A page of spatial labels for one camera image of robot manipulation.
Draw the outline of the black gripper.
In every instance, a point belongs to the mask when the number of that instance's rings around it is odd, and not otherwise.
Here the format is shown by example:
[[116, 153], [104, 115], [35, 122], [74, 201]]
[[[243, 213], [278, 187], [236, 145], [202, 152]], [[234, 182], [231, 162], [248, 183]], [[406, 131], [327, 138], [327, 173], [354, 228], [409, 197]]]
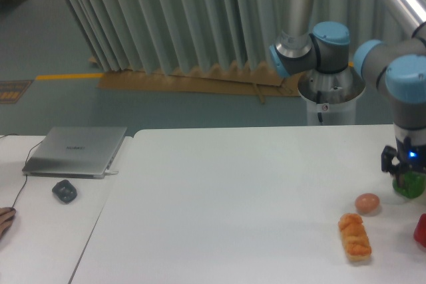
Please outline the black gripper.
[[[408, 136], [396, 137], [395, 140], [397, 149], [385, 146], [381, 153], [381, 171], [390, 174], [425, 174], [425, 144], [414, 143]], [[398, 164], [393, 164], [394, 158], [399, 160]]]

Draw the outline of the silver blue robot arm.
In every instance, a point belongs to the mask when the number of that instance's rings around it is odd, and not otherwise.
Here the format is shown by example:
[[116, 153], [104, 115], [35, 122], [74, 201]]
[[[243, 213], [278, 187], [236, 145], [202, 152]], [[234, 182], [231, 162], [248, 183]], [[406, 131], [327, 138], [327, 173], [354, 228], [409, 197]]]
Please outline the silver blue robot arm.
[[[382, 169], [394, 176], [425, 172], [425, 0], [383, 0], [409, 35], [387, 45], [370, 40], [355, 52], [359, 76], [385, 96], [393, 114], [396, 149], [386, 148]], [[284, 26], [270, 54], [282, 77], [315, 69], [325, 74], [347, 67], [349, 35], [345, 27], [322, 23], [309, 29], [314, 0], [290, 0]]]

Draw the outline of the person's hand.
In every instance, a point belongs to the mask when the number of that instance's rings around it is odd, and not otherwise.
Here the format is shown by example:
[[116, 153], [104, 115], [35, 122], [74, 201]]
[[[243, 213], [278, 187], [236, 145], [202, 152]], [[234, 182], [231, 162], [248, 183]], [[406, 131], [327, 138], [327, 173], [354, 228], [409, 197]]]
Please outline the person's hand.
[[3, 237], [5, 232], [12, 226], [15, 214], [15, 208], [0, 209], [0, 237]]

